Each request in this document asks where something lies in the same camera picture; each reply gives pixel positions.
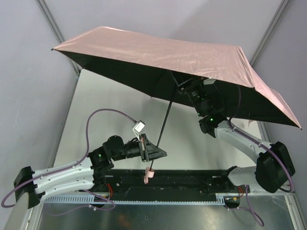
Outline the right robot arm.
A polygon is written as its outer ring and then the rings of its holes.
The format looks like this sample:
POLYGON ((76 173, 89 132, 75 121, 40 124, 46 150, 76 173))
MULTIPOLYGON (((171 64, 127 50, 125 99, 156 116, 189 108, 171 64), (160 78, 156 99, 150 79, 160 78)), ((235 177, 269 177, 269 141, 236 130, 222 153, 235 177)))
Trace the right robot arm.
POLYGON ((265 191, 277 190, 292 193, 295 190, 292 176, 295 168, 287 147, 256 138, 232 123, 241 106, 241 95, 230 111, 227 97, 213 79, 189 79, 178 85, 179 92, 188 96, 201 119, 199 125, 204 134, 223 140, 243 152, 254 163, 253 167, 235 166, 229 169, 228 179, 236 186, 258 184, 265 191))

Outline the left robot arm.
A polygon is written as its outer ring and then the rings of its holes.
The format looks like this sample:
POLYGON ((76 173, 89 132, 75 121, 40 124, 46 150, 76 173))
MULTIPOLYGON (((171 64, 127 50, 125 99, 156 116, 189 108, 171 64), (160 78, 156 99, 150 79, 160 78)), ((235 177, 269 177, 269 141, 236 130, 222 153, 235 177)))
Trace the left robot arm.
POLYGON ((120 136, 111 136, 83 160, 44 170, 22 168, 13 183, 15 199, 27 193, 28 207, 32 208, 52 196, 89 190, 104 183, 114 161, 140 157, 143 162, 149 162, 165 156, 167 153, 152 144, 145 134, 127 143, 120 136))

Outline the pink folding umbrella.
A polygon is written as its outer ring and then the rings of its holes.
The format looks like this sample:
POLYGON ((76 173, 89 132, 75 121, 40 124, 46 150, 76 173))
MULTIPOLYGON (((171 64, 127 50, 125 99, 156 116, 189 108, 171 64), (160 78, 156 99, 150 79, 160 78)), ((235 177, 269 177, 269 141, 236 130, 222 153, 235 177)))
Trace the pink folding umbrella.
POLYGON ((62 42, 54 50, 85 70, 153 98, 192 108, 188 96, 178 92, 178 85, 189 79, 216 79, 216 86, 231 105, 230 111, 234 111, 241 95, 234 118, 301 127, 283 97, 260 78, 239 46, 99 26, 62 42))

